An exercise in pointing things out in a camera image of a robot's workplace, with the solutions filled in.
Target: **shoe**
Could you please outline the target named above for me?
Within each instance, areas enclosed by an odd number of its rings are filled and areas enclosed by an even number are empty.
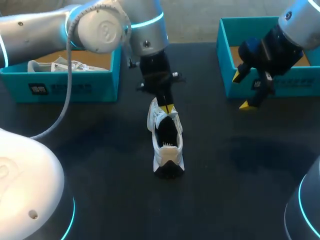
[[[88,66],[79,61],[71,61],[72,71],[74,72],[95,72],[95,71],[108,71],[107,69],[95,66]],[[35,72],[67,72],[68,61],[63,57],[59,57],[54,62],[37,62],[35,60],[28,62],[28,73]]]
[[[154,98],[149,107],[147,128],[152,132],[153,171],[159,177],[174,178],[185,171],[182,154],[183,128],[175,107],[167,114]]]

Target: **shoelace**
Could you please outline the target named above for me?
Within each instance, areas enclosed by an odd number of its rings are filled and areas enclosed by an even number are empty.
[[[83,64],[82,62],[79,62],[79,61],[72,61],[72,68],[73,69],[78,69],[78,68],[80,68],[80,69],[82,69],[82,70],[90,70],[89,69],[89,67],[88,67],[88,65],[86,65],[86,64]]]

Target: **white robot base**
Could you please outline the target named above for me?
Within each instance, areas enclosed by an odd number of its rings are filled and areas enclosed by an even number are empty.
[[[0,129],[0,240],[66,240],[75,213],[57,157],[35,140]]]

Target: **metal bolt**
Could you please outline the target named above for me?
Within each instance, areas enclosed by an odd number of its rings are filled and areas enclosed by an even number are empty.
[[[285,20],[289,20],[292,17],[292,11],[288,11],[287,14],[285,15]]]
[[[144,41],[144,43],[143,43],[143,46],[145,47],[145,48],[149,48],[150,47],[150,42],[148,41],[148,40],[146,40],[146,41]]]

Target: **teal box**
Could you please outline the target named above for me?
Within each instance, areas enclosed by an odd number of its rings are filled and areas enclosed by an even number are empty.
[[[259,78],[257,70],[240,83],[232,79],[237,71],[230,47],[238,47],[248,38],[263,38],[278,23],[278,17],[221,18],[217,37],[217,56],[228,98],[250,98],[252,86]],[[274,78],[274,97],[320,96],[320,48],[304,52],[310,66],[294,66],[285,75]]]
[[[121,64],[121,48],[111,54],[110,71],[72,73],[71,102],[115,102]],[[21,63],[0,72],[1,80],[17,103],[64,103],[67,94],[67,72],[27,72]],[[33,89],[45,89],[44,93]]]

